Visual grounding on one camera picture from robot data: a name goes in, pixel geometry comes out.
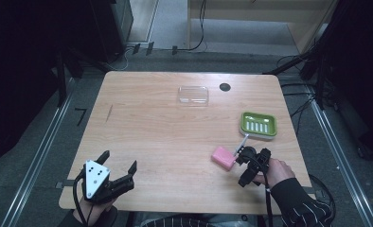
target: green tray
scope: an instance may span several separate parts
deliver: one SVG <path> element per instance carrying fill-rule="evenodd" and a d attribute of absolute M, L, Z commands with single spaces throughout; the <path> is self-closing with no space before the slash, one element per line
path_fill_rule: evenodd
<path fill-rule="evenodd" d="M 275 117 L 264 113 L 245 112 L 240 118 L 240 132 L 261 139 L 273 139 L 277 134 Z"/>

